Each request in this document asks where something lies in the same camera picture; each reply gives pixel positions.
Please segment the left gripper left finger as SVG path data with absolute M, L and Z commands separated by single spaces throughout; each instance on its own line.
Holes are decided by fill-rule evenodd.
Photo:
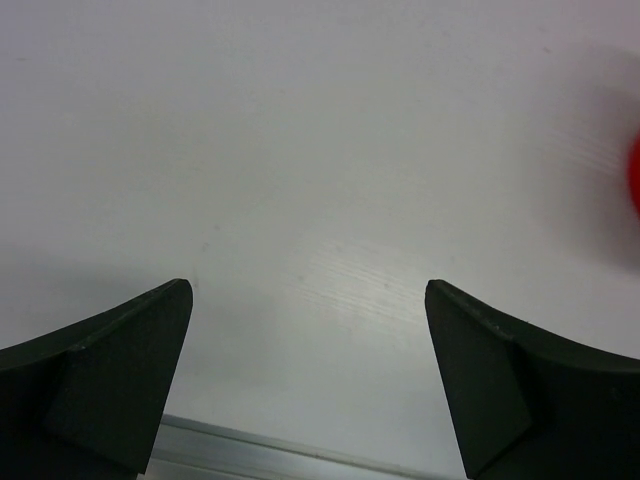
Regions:
M 4 479 L 145 473 L 193 307 L 174 279 L 1 351 Z

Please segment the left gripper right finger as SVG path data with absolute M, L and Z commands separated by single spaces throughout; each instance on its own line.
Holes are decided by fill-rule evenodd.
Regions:
M 636 479 L 639 362 L 496 310 L 444 280 L 425 309 L 469 479 Z

